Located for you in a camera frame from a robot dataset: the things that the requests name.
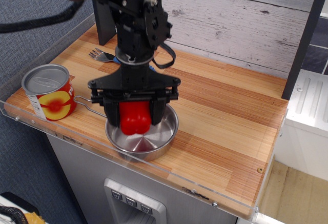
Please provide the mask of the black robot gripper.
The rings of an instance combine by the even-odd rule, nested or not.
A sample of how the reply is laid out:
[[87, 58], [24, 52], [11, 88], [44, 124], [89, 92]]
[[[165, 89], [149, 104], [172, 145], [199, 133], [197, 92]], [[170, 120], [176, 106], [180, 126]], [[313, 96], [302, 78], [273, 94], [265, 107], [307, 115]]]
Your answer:
[[119, 103], [150, 101], [152, 125], [161, 122], [166, 104], [178, 99], [181, 80], [150, 69], [149, 66], [120, 65], [112, 74], [88, 82], [93, 103], [104, 106], [108, 122], [120, 126]]

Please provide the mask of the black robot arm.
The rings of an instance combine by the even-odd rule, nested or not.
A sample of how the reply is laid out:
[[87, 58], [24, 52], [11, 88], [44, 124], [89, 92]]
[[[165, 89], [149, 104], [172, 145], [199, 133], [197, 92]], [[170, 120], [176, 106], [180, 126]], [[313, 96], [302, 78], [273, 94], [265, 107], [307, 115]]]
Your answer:
[[167, 103], [178, 98], [180, 84], [180, 79], [150, 69], [157, 48], [176, 56], [165, 44], [171, 37], [172, 25], [161, 0], [96, 1], [111, 11], [120, 67], [110, 75], [89, 81], [92, 102], [103, 106], [108, 122], [115, 127], [122, 126], [125, 103], [145, 102], [151, 123], [156, 125], [161, 122]]

